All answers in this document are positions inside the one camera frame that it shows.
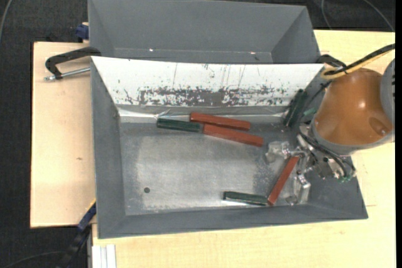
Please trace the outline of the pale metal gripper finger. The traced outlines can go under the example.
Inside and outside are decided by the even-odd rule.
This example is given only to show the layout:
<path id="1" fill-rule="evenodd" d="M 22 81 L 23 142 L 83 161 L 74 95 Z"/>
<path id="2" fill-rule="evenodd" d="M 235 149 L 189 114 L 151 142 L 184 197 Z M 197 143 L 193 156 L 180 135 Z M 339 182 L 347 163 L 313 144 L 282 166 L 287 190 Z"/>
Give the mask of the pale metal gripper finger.
<path id="1" fill-rule="evenodd" d="M 306 152 L 299 147 L 294 147 L 288 141 L 273 141 L 268 144 L 268 151 L 265 153 L 265 162 L 267 164 L 276 161 L 289 160 L 293 157 L 305 158 Z"/>
<path id="2" fill-rule="evenodd" d="M 289 194 L 286 202 L 293 206 L 296 204 L 306 203 L 310 193 L 311 183 L 303 174 L 296 174 L 290 183 Z"/>

